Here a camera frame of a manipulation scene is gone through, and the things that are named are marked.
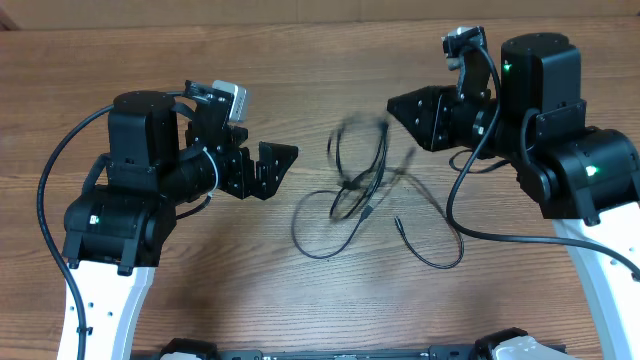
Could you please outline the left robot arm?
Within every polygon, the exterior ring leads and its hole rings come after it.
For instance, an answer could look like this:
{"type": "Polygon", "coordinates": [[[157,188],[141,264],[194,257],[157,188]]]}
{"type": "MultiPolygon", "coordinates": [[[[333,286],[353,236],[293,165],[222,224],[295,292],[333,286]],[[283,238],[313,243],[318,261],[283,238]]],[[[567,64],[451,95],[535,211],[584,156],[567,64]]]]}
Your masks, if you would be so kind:
{"type": "Polygon", "coordinates": [[[189,84],[181,92],[133,91],[103,110],[110,149],[64,215],[68,273],[62,359],[126,359],[177,207],[204,209],[222,191],[274,196],[298,157],[263,142],[252,159],[238,125],[240,98],[189,84]]]}

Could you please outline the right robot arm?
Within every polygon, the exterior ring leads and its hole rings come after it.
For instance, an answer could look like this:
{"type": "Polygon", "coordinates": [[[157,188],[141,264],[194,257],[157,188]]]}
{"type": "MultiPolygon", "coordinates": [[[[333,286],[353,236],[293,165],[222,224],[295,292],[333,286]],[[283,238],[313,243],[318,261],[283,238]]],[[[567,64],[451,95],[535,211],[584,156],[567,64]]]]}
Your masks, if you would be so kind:
{"type": "Polygon", "coordinates": [[[586,122],[581,54],[560,33],[505,41],[494,61],[482,27],[442,40],[451,86],[388,101],[388,112],[430,152],[462,147],[498,157],[566,248],[607,359],[639,355],[639,153],[614,129],[586,122]]]}

